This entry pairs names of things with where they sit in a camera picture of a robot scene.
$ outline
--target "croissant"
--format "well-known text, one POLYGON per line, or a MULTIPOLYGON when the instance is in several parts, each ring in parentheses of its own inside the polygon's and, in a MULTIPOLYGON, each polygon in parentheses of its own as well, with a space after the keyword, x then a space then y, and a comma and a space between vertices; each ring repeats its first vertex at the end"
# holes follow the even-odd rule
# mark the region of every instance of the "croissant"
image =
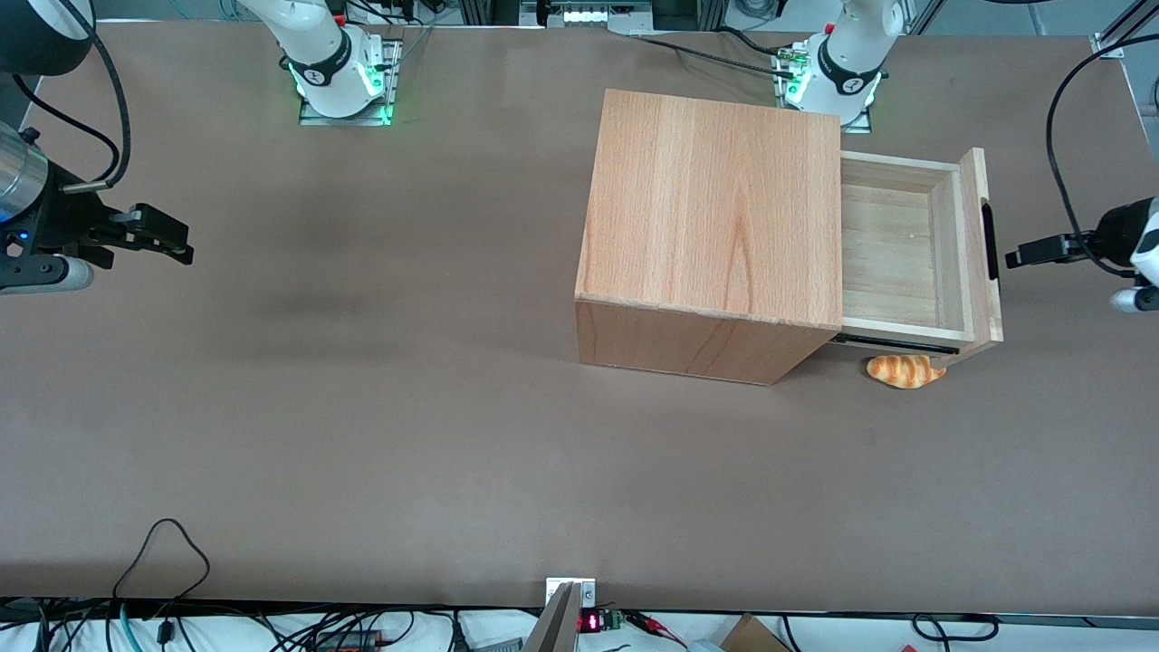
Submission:
POLYGON ((916 390, 946 375, 930 367, 928 356, 879 356, 866 365, 870 376, 902 390, 916 390))

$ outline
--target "brown table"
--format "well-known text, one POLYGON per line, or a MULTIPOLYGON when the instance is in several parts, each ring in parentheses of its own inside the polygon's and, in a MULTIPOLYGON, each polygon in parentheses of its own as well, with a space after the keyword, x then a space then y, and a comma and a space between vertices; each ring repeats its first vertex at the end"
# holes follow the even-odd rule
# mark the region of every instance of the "brown table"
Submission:
MULTIPOLYGON (((571 572, 626 607, 1159 615, 1159 322, 1111 312, 1093 265, 1006 272, 1007 343, 919 393, 841 347, 772 388, 576 362, 604 89, 770 103, 758 76, 596 30, 437 30, 395 125, 299 127, 261 25, 103 32, 134 142, 105 199, 189 222, 197 262, 118 254, 85 292, 0 301, 0 593, 107 594, 170 515, 213 559, 201 596, 533 605, 571 572)), ((985 147, 1000 249, 1060 232, 1043 118, 1087 52, 903 38, 845 146, 985 147)), ((1058 148, 1093 226, 1159 174, 1120 64, 1092 67, 1058 148)), ((116 133, 95 57, 43 93, 116 133)), ((197 572, 170 533, 130 593, 197 572)))

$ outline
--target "open drawer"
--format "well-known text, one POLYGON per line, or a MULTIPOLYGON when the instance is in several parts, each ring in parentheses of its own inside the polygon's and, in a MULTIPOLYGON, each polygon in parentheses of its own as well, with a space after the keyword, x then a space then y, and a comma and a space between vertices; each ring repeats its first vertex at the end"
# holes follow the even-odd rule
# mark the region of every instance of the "open drawer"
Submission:
POLYGON ((843 318, 834 343, 949 365, 1003 339, 985 159, 841 152, 843 318))

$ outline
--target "robotic arm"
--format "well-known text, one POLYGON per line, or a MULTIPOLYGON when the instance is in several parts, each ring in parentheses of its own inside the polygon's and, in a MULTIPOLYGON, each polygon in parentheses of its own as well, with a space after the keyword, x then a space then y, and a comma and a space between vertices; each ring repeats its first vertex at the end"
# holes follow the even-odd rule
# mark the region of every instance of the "robotic arm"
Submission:
POLYGON ((282 45, 298 91, 326 117, 349 117, 386 90, 382 37, 338 27, 321 0, 240 0, 282 45))
MULTIPOLYGON (((352 116, 384 95, 380 36, 338 27, 320 0, 242 2, 277 37, 298 91, 320 115, 352 116)), ((0 72, 68 73, 88 54, 93 25, 90 0, 6 0, 0 5, 0 72)), ((17 133, 0 123, 0 294, 87 287, 94 265, 112 266, 105 247, 192 263, 187 225, 148 204, 127 211, 104 205, 97 191, 112 181, 86 183, 52 162, 36 146, 38 135, 35 129, 17 133)))
MULTIPOLYGON (((1107 211, 1094 230, 1081 233, 1087 248, 1098 259, 1135 268, 1135 286, 1118 290, 1110 305, 1120 312, 1159 309, 1159 197, 1107 211)), ((1044 262, 1087 259, 1086 250, 1074 233, 1062 233, 1019 244, 1006 254, 1007 269, 1044 262)))
MULTIPOLYGON (((89 0, 72 0, 71 7, 57 0, 3 2, 0 72, 54 75, 80 65, 92 46, 93 7, 89 0)), ((188 226, 148 204, 127 211, 104 205, 96 191, 114 181, 83 182, 45 156, 38 135, 0 123, 0 293, 87 287, 94 265, 112 266, 105 247, 192 262, 188 226)))
POLYGON ((832 29, 774 57, 794 74, 782 82, 783 101, 802 111, 855 120, 873 101, 881 66, 905 27, 899 0, 843 0, 832 29))

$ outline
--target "wooden cabinet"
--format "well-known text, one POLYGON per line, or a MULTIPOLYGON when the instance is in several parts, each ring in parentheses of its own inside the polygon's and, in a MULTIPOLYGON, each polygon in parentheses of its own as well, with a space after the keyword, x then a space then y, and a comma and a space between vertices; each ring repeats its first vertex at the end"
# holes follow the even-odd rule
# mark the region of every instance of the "wooden cabinet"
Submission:
POLYGON ((1001 340, 985 163, 840 152, 837 118, 608 90, 576 278, 583 362, 773 383, 825 343, 1001 340))

